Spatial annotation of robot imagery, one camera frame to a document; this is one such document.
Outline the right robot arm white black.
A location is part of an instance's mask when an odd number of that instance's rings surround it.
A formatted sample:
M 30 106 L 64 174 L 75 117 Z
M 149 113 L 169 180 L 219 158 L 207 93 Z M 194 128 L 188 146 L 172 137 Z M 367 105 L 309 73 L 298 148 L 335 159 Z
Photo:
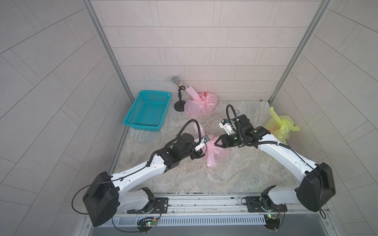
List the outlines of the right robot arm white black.
M 271 185 L 261 192 L 258 199 L 247 197 L 242 203 L 256 206 L 260 211 L 286 211 L 286 205 L 302 205 L 309 211 L 321 212 L 323 206 L 336 195 L 333 170 L 326 164 L 318 164 L 290 146 L 279 141 L 262 126 L 254 127 L 246 115 L 238 115 L 235 108 L 226 106 L 226 119 L 220 127 L 226 131 L 215 142 L 223 149 L 248 148 L 266 153 L 296 177 L 299 186 L 277 187 Z

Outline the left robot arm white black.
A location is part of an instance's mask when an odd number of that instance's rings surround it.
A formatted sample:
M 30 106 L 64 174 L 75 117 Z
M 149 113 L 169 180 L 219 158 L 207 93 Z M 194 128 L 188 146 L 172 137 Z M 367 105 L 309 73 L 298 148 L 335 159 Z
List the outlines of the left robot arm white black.
M 154 151 L 148 161 L 113 175 L 104 171 L 95 177 L 92 184 L 85 186 L 86 193 L 82 200 L 87 210 L 86 215 L 94 227 L 109 221 L 119 210 L 151 211 L 156 201 L 152 191 L 147 187 L 138 191 L 132 189 L 177 167 L 187 157 L 199 159 L 205 156 L 200 148 L 202 140 L 196 141 L 191 134 L 184 132 L 191 123 L 195 124 L 201 138 L 199 122 L 191 119 L 181 128 L 176 138 Z

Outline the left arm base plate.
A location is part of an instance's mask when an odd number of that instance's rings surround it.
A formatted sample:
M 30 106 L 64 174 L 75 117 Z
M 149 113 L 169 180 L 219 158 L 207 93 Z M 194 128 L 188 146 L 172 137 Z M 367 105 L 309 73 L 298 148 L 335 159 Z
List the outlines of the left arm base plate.
M 128 210 L 127 214 L 160 214 L 167 213 L 169 198 L 155 198 L 154 201 L 149 201 L 142 209 Z

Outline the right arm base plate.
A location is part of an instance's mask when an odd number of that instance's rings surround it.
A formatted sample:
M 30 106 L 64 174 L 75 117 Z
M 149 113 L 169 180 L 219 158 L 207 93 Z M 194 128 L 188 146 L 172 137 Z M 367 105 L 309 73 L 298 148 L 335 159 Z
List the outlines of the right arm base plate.
M 248 212 L 277 212 L 283 213 L 287 212 L 287 206 L 284 204 L 276 205 L 271 200 L 263 198 L 262 196 L 249 196 L 244 197 L 241 203 L 245 205 Z

